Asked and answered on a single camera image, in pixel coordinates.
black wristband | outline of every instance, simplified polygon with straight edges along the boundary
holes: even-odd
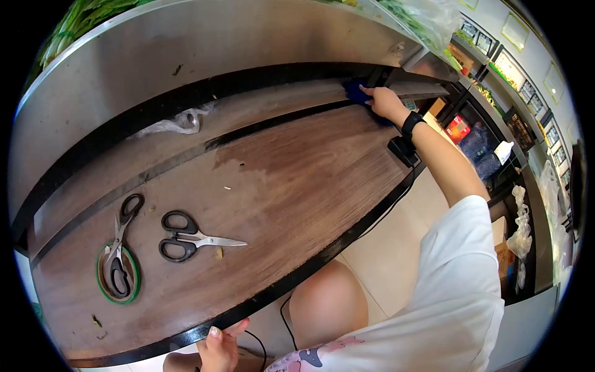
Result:
[[[407,119],[405,119],[403,126],[401,127],[401,133],[403,134],[403,136],[411,138],[413,136],[413,128],[420,121],[423,121],[424,123],[426,122],[424,118],[417,112],[411,111],[409,113],[409,116],[407,116]]]

fingernail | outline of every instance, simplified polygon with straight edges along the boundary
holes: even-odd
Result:
[[[213,336],[213,337],[218,337],[220,332],[221,332],[221,331],[220,331],[220,330],[219,330],[219,328],[217,328],[217,327],[211,327],[211,329],[209,329],[209,333],[210,333],[210,334],[211,334],[211,336]]]

white tile floor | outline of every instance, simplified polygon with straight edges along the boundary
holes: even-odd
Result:
[[[336,259],[349,266],[364,288],[369,323],[374,324],[403,308],[411,297],[419,261],[419,243],[448,204],[426,169],[409,193],[390,214],[362,239],[347,247]],[[250,316],[250,330],[264,343],[269,355],[282,356],[293,350],[291,338],[279,309],[289,293]],[[238,344],[261,355],[260,344],[248,334]],[[189,345],[177,352],[196,352]],[[129,365],[93,368],[93,371],[160,372],[165,355]]]

scissor handle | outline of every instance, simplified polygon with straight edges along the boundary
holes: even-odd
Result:
[[[167,251],[165,250],[166,244],[181,246],[182,248],[184,248],[184,255],[182,257],[172,257],[172,256],[168,255]],[[161,253],[163,258],[165,258],[167,261],[170,261],[170,262],[176,262],[176,263],[184,262],[185,260],[188,260],[195,252],[196,252],[196,245],[194,245],[194,243],[182,242],[180,240],[177,240],[174,237],[171,239],[163,239],[162,241],[159,242],[159,253]]]
[[[171,226],[167,222],[167,219],[173,215],[179,215],[181,217],[184,217],[186,219],[186,226],[184,226],[184,227]],[[186,213],[184,211],[170,211],[170,212],[167,212],[166,214],[164,214],[163,217],[161,218],[161,227],[163,227],[163,229],[165,231],[171,231],[175,234],[186,233],[186,234],[194,235],[198,232],[198,225],[196,224],[196,222],[194,222],[192,217],[190,217],[188,215],[188,213]]]
[[[138,203],[136,203],[136,205],[134,207],[132,207],[132,209],[130,210],[130,212],[126,213],[126,209],[128,207],[128,204],[130,204],[130,202],[133,199],[138,199]],[[145,203],[145,197],[142,194],[132,194],[129,195],[128,198],[124,199],[124,201],[122,202],[122,207],[120,207],[120,224],[125,224],[128,221],[130,221],[132,218],[135,217],[135,215],[138,214],[140,207],[143,206],[143,204]]]
[[[120,281],[124,283],[124,286],[126,287],[126,289],[123,292],[120,291],[120,288],[118,288],[118,286],[115,284],[116,271],[120,276]],[[130,295],[130,284],[128,283],[128,274],[126,273],[126,271],[124,271],[124,268],[122,267],[122,262],[117,257],[114,257],[114,259],[112,260],[111,267],[109,269],[109,278],[111,279],[112,287],[116,291],[116,293],[114,293],[114,296],[116,298],[125,298]]]

scissors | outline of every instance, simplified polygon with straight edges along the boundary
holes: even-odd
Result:
[[[173,215],[178,215],[183,217],[186,220],[185,227],[173,227],[169,225],[168,218]],[[198,225],[192,217],[190,217],[186,212],[183,211],[171,211],[167,212],[163,215],[161,219],[161,227],[165,231],[171,232],[172,237],[169,239],[163,239],[159,242],[159,253],[168,261],[171,262],[184,262],[188,260],[196,250],[203,246],[203,245],[218,245],[218,246],[240,246],[240,245],[248,245],[246,242],[241,242],[239,240],[233,239],[226,239],[224,237],[216,237],[216,236],[207,236],[204,235],[199,229]],[[197,237],[200,240],[187,240],[187,239],[180,239],[180,238],[187,238],[187,237]],[[184,255],[181,257],[172,257],[170,256],[167,251],[165,250],[165,246],[167,244],[172,245],[179,245],[184,248]]]
[[[126,209],[128,209],[130,202],[134,199],[138,199],[138,202],[128,213],[126,213]],[[120,207],[120,215],[118,216],[118,214],[114,213],[115,239],[108,258],[105,260],[104,279],[107,283],[111,284],[111,287],[114,290],[113,295],[116,298],[125,298],[130,295],[130,279],[128,279],[128,274],[126,271],[124,271],[124,266],[122,265],[122,238],[124,237],[126,226],[128,226],[130,221],[132,221],[132,219],[138,214],[140,207],[142,207],[144,203],[145,197],[142,194],[132,194],[128,196],[124,202],[122,202],[122,206]],[[106,270],[109,270],[109,276],[106,276]],[[116,284],[116,272],[118,273],[120,282],[122,283],[121,286],[124,286],[124,290],[120,290]]]

